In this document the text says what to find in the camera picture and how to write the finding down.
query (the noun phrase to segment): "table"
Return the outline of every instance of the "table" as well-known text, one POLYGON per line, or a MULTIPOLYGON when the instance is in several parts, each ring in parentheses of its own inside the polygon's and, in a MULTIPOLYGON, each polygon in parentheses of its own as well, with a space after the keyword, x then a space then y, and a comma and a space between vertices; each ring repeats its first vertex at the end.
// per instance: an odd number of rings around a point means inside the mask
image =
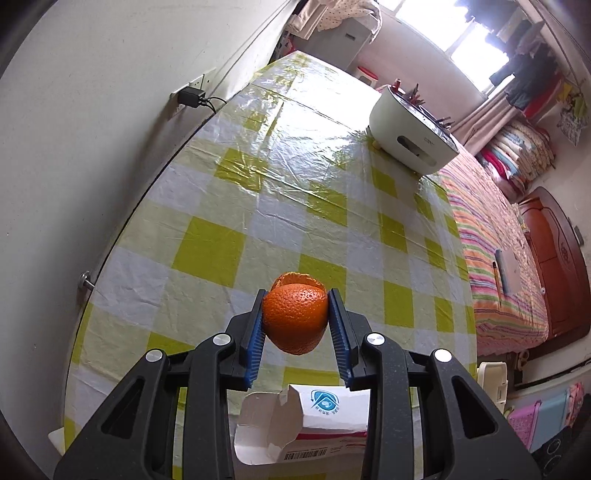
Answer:
MULTIPOLYGON (((373 149, 366 126, 378 96, 296 52, 261 70, 177 154, 117 240, 83 314, 66 445, 147 350, 177 353, 223 331, 286 271, 337 287, 348 310, 403 348, 446 348, 475 373, 472 295, 446 192, 373 149)), ((303 356, 265 343, 253 389, 289 383, 342 384, 328 331, 303 356)), ((243 397, 230 393, 231 414, 243 397)), ((179 435, 183 413, 181 393, 179 435)), ((179 478, 179 448, 174 464, 179 478)), ((360 465, 337 456, 239 476, 359 478, 360 465)))

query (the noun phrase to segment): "metal screw head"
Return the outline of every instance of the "metal screw head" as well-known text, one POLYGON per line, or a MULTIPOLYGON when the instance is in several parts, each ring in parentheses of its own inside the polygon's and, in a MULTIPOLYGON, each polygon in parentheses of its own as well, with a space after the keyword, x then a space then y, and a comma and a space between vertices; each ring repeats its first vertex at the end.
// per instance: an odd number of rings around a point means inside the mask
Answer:
POLYGON ((218 333, 215 337, 213 337, 213 343, 216 345, 227 345, 232 341, 232 337, 229 336, 227 333, 218 333))
POLYGON ((163 357, 162 352, 160 350, 150 350, 146 353, 146 360, 148 362, 157 362, 163 357))
POLYGON ((435 358, 440 362, 447 363, 452 359, 452 355, 447 350, 440 348, 435 352, 435 358))
POLYGON ((384 336, 379 333, 370 333, 367 339, 372 345, 382 345, 386 341, 384 336))

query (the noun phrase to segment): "floor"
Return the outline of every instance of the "floor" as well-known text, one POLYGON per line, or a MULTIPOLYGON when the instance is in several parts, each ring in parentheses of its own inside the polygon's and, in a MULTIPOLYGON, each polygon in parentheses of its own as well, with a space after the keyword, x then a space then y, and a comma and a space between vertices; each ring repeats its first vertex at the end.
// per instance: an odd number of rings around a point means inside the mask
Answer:
MULTIPOLYGON (((540 121, 548 130, 557 153, 556 170, 550 169, 534 183, 545 187, 558 201, 573 226, 583 235, 581 251, 591 278, 591 128, 583 130, 577 147, 556 127, 560 109, 554 108, 540 121)), ((566 348, 530 362, 524 371, 524 380, 532 381, 558 373, 591 358, 591 335, 566 348)))

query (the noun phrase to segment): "barcode label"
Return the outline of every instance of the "barcode label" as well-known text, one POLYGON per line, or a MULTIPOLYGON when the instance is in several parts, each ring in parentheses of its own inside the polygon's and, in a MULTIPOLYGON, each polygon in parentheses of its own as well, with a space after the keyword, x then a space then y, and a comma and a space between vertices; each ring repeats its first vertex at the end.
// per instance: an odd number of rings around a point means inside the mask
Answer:
POLYGON ((289 452, 285 454, 284 460, 299 460, 302 458, 321 457, 326 454, 326 448, 316 450, 304 450, 302 452, 289 452))

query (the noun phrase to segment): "plastic container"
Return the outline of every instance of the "plastic container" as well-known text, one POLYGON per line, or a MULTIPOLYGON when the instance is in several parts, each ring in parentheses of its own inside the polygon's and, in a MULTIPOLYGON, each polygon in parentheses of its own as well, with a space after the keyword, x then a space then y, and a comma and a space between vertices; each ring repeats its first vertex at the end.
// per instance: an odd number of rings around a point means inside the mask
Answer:
POLYGON ((503 413, 507 403, 507 364, 505 362, 482 362, 477 372, 478 384, 503 413))

